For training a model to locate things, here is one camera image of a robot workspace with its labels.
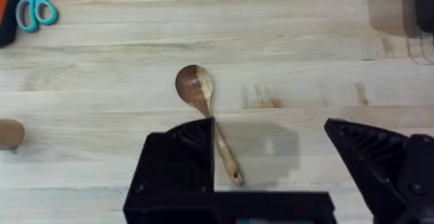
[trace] scissors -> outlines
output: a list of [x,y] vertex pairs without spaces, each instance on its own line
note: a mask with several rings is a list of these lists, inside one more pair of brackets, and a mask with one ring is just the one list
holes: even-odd
[[[24,7],[28,4],[30,10],[30,25],[26,26],[23,22],[23,11]],[[47,6],[50,9],[51,16],[49,18],[43,19],[41,17],[41,7]],[[48,0],[20,0],[16,7],[16,21],[18,26],[26,32],[36,31],[38,28],[38,22],[44,25],[49,25],[57,21],[58,13],[54,5],[52,5]]]

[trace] black object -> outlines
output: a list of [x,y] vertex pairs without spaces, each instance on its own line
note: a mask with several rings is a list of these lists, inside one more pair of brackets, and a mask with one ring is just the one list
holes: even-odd
[[434,139],[329,119],[325,131],[377,224],[434,223]]
[[209,118],[148,135],[123,207],[129,224],[336,223],[328,193],[214,192],[213,131]]
[[434,0],[414,0],[420,29],[434,34]]
[[[434,223],[434,139],[329,119],[375,224]],[[240,219],[336,223],[328,193],[214,192],[214,119],[146,138],[123,207],[129,224],[234,224]]]
[[20,0],[0,0],[0,48],[14,42],[16,36],[15,9]]

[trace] light wood surface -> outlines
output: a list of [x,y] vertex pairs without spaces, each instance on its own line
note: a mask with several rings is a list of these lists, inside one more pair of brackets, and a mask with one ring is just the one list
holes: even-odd
[[56,25],[0,50],[0,115],[26,129],[0,151],[1,224],[125,223],[146,135],[202,117],[175,91],[188,64],[213,75],[245,188],[329,191],[340,223],[372,217],[328,117],[434,134],[434,66],[402,0],[50,1]]

